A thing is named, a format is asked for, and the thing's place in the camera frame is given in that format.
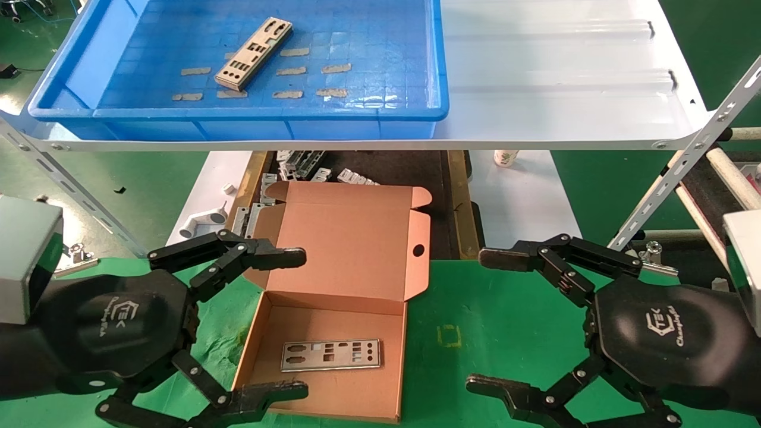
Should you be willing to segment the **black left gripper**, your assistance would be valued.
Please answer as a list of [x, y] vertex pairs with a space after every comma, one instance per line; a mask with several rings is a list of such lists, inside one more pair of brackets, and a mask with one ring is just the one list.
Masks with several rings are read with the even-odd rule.
[[[195, 301], [206, 303], [247, 270], [299, 268], [306, 260], [301, 247], [278, 248], [269, 239], [223, 229], [152, 250], [153, 271], [141, 276], [54, 280], [29, 322], [2, 324], [1, 395], [90, 395], [117, 388], [97, 407], [98, 417], [116, 427], [261, 421], [275, 402], [307, 398], [308, 385], [283, 381], [225, 390], [187, 351], [199, 325]], [[188, 287], [172, 275], [201, 265]], [[152, 390], [175, 371], [206, 398], [198, 415], [183, 420], [133, 404], [138, 390]]]

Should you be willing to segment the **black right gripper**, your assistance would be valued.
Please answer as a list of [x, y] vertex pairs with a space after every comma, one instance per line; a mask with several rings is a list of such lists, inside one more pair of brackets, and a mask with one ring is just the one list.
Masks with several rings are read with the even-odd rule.
[[[645, 284], [634, 279], [642, 269], [638, 257], [566, 234], [519, 240], [511, 249], [484, 247], [479, 263], [490, 270], [538, 272], [577, 307], [593, 303], [587, 320], [595, 325], [592, 350], [601, 357], [589, 355], [548, 391], [501, 377], [467, 378], [468, 392], [501, 400], [511, 419], [541, 427], [682, 426], [661, 398], [759, 416], [759, 338], [737, 294]], [[578, 268], [616, 280], [595, 293]], [[589, 423], [575, 418], [566, 405], [601, 374], [643, 411]]]

